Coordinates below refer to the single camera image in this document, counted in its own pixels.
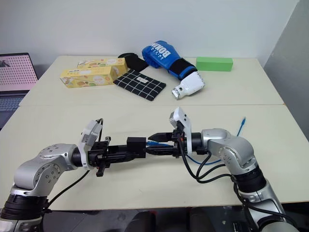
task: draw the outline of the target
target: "yellow food box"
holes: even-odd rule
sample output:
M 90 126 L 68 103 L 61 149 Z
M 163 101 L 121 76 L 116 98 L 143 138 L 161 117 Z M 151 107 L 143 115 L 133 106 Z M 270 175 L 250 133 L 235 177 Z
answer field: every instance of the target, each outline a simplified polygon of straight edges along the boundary
M 117 79 L 116 71 L 111 66 L 64 70 L 60 76 L 68 88 L 113 85 Z
M 112 66 L 112 68 L 116 71 L 118 77 L 122 76 L 127 72 L 127 65 L 125 58 L 105 58 L 105 59 L 80 61 L 77 65 L 77 68 L 78 69 L 97 68 L 106 66 Z

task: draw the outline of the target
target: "cable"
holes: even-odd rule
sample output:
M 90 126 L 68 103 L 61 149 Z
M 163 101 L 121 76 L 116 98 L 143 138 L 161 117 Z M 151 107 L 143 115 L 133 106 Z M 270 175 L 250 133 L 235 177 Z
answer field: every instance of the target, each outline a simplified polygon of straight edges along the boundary
M 66 187 L 64 190 L 62 190 L 60 193 L 58 193 L 48 204 L 48 208 L 49 206 L 55 201 L 57 200 L 58 197 L 60 197 L 64 192 L 66 192 L 67 190 L 69 190 L 70 188 L 72 188 L 74 185 L 76 185 L 78 182 L 80 182 L 90 171 L 87 170 L 85 172 L 84 175 L 81 176 L 81 178 L 79 178 L 77 181 L 75 181 L 73 184 L 71 184 L 70 186 Z
M 234 183 L 234 186 L 233 186 L 233 189 L 234 189 L 234 192 L 236 194 L 236 196 L 238 197 L 238 199 L 240 200 L 240 202 L 242 203 L 242 205 L 244 207 L 247 207 L 249 209 L 252 209 L 252 210 L 255 210 L 255 211 L 258 211 L 258 212 L 261 212 L 261 213 L 264 213 L 264 214 L 271 214 L 271 215 L 275 215 L 275 216 L 279 216 L 279 217 L 282 217 L 282 218 L 285 218 L 285 219 L 288 219 L 291 224 L 297 228 L 297 223 L 294 221 L 293 218 L 291 218 L 290 216 L 288 215 L 285 215 L 285 214 L 282 214 L 282 213 L 278 213 L 278 212 L 274 212 L 274 211 L 270 211 L 270 210 L 266 210 L 266 209 L 260 209 L 260 208 L 257 208 L 257 207 L 254 207 L 250 204 L 248 204 L 246 202 L 245 199 L 242 199 L 242 197 L 240 196 L 239 192 L 238 192 L 238 189 L 237 189 L 237 184 Z
M 240 128 L 239 128 L 239 130 L 238 130 L 237 136 L 239 136 L 240 131 L 241 131 L 243 125 L 245 124 L 245 122 L 246 122 L 246 117 L 243 118 L 243 120 L 242 120 L 242 122 L 241 122 L 241 124 L 240 124 Z M 189 155 L 186 155 L 186 156 L 187 156 L 192 162 L 194 162 L 194 163 L 196 163 L 196 164 L 201 164 L 200 162 L 198 162 L 198 161 L 196 161 L 195 159 L 193 159 L 191 156 L 189 156 Z M 220 162 L 220 161 L 221 161 L 221 160 L 219 159 L 219 160 L 216 160 L 216 161 L 214 161 L 214 162 L 205 163 L 204 165 L 211 165 L 211 164 L 214 164 L 214 163 L 217 163 L 217 162 Z
M 191 156 L 189 156 L 189 155 L 186 155 L 192 162 L 194 162 L 194 163 L 196 163 L 196 164 L 201 164 L 200 162 L 197 162 L 195 159 L 193 159 Z M 214 162 L 210 162 L 210 163 L 205 163 L 204 165 L 211 165 L 211 164 L 214 164 L 214 163 L 217 163 L 217 162 L 220 162 L 221 160 L 220 159 L 218 159 L 218 160 L 216 160 L 216 161 L 214 161 Z
M 147 141 L 146 146 L 170 146 L 169 144 L 162 144 L 154 141 Z
M 238 130 L 237 136 L 239 136 L 240 131 L 241 131 L 243 125 L 245 124 L 245 122 L 246 122 L 246 117 L 244 117 L 243 120 L 242 120 L 242 122 L 241 122 L 241 125 L 240 125 L 240 128 L 239 128 L 239 130 Z
M 208 152 L 208 156 L 207 156 L 207 157 L 204 159 L 204 161 L 200 164 L 200 166 L 199 166 L 199 168 L 198 168 L 198 171 L 197 171 L 197 174 L 194 175 L 194 173 L 192 172 L 192 170 L 191 170 L 191 168 L 190 168 L 190 166 L 189 166 L 189 164 L 188 164 L 188 161 L 187 161 L 187 159 L 186 159 L 186 155 L 185 155 L 184 148 L 183 148 L 183 143 L 182 143 L 182 141 L 181 141 L 181 136 L 180 136 L 179 134 L 177 135 L 177 142 L 178 142 L 178 148 L 179 148 L 180 154 L 181 154 L 181 156 L 182 156 L 182 158 L 183 158 L 184 165 L 185 165 L 185 167 L 187 168 L 189 174 L 190 174 L 195 180 L 197 180 L 197 182 L 199 182 L 199 183 L 209 183 L 209 182 L 211 182 L 211 181 L 214 181 L 214 180 L 219 179 L 219 178 L 224 177 L 224 176 L 229 176 L 229 177 L 231 176 L 230 174 L 222 174 L 222 175 L 218 175 L 218 176 L 216 176 L 216 177 L 214 177 L 214 178 L 211 178 L 211 179 L 209 179 L 209 180 L 201 181 L 200 179 L 206 177 L 206 176 L 207 176 L 209 173 L 211 173 L 213 170 L 215 170 L 215 169 L 217 169 L 217 168 L 220 168 L 220 167 L 224 167 L 225 164 L 217 165 L 217 166 L 211 168 L 210 170 L 208 170 L 208 171 L 207 171 L 206 173 L 204 173 L 202 176 L 198 176 L 199 173 L 200 173 L 200 171 L 201 171 L 201 169 L 203 168 L 204 164 L 205 164 L 205 163 L 209 160 L 209 158 L 211 157 L 211 153 Z
M 100 118 L 98 120 L 96 120 L 97 123 L 101 123 L 101 125 L 103 126 L 103 119 Z M 98 141 L 101 141 L 101 136 L 102 136 L 102 129 L 100 130 L 100 134 L 98 135 Z

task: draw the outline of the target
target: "black grid pad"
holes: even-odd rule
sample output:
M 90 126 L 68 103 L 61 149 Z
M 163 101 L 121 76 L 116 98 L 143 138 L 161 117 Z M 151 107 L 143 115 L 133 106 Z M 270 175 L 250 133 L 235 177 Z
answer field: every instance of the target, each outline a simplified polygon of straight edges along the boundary
M 114 83 L 150 101 L 153 101 L 166 86 L 165 83 L 154 80 L 133 69 L 114 80 Z

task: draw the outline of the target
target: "green block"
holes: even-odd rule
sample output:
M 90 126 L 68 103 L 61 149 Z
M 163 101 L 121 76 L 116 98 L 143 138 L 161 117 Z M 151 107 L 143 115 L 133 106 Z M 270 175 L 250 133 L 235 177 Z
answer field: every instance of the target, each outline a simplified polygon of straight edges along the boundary
M 198 57 L 197 70 L 229 72 L 233 67 L 232 58 Z

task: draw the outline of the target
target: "blue cable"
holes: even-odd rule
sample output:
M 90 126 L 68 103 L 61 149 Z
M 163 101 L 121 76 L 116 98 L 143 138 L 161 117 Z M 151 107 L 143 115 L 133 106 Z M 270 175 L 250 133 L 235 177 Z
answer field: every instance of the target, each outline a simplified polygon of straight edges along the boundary
M 239 130 L 238 130 L 237 136 L 239 136 L 240 131 L 241 131 L 243 125 L 245 124 L 245 122 L 246 122 L 246 117 L 244 117 L 243 120 L 242 120 L 242 122 L 241 122 L 241 125 L 240 125 L 240 128 L 239 128 Z M 189 156 L 189 155 L 187 155 L 187 157 L 188 157 L 191 161 L 193 161 L 194 163 L 197 163 L 197 164 L 199 164 L 199 165 L 202 164 L 202 163 L 200 163 L 200 162 L 197 162 L 195 159 L 193 159 L 193 158 L 192 158 L 191 156 Z M 219 159 L 219 160 L 216 160 L 216 161 L 214 161 L 214 162 L 205 163 L 204 165 L 214 164 L 214 163 L 217 163 L 217 162 L 219 162 L 219 161 L 221 161 L 221 160 Z
M 146 146 L 156 146 L 156 145 L 159 145 L 159 146 L 170 146 L 168 144 L 161 144 L 161 143 L 158 143 L 158 142 L 154 142 L 154 141 L 147 141 L 146 142 Z
M 239 128 L 239 130 L 238 130 L 237 136 L 239 136 L 240 131 L 241 131 L 243 125 L 245 124 L 245 122 L 246 122 L 246 117 L 244 117 L 243 120 L 242 120 L 242 122 L 241 122 L 241 125 L 240 125 L 240 128 Z M 152 146 L 152 145 L 170 146 L 170 145 L 168 145 L 168 144 L 161 144 L 161 143 L 154 142 L 154 141 L 147 141 L 146 145 L 147 145 L 147 146 Z M 187 156 L 192 162 L 201 165 L 200 162 L 197 162 L 197 161 L 196 161 L 195 159 L 193 159 L 191 156 L 189 156 L 189 155 L 186 155 L 186 156 Z M 204 165 L 211 165 L 211 164 L 214 164 L 214 163 L 217 163 L 217 162 L 220 162 L 220 161 L 221 161 L 221 160 L 219 159 L 219 160 L 216 160 L 216 161 L 214 161 L 214 162 L 205 163 Z
M 201 165 L 201 163 L 199 163 L 199 162 L 197 162 L 195 159 L 193 159 L 191 156 L 189 156 L 189 155 L 186 155 L 191 161 L 193 161 L 194 163 L 197 163 L 197 164 L 199 164 L 199 165 Z M 210 164 L 214 164 L 214 163 L 217 163 L 217 162 L 220 162 L 221 160 L 219 159 L 219 160 L 216 160 L 216 161 L 214 161 L 214 162 L 210 162 L 210 163 L 205 163 L 205 165 L 210 165 Z
M 245 124 L 245 122 L 246 122 L 246 117 L 244 117 L 243 120 L 242 120 L 242 122 L 241 122 L 240 129 L 238 130 L 237 136 L 239 136 L 240 131 L 241 131 L 243 125 Z

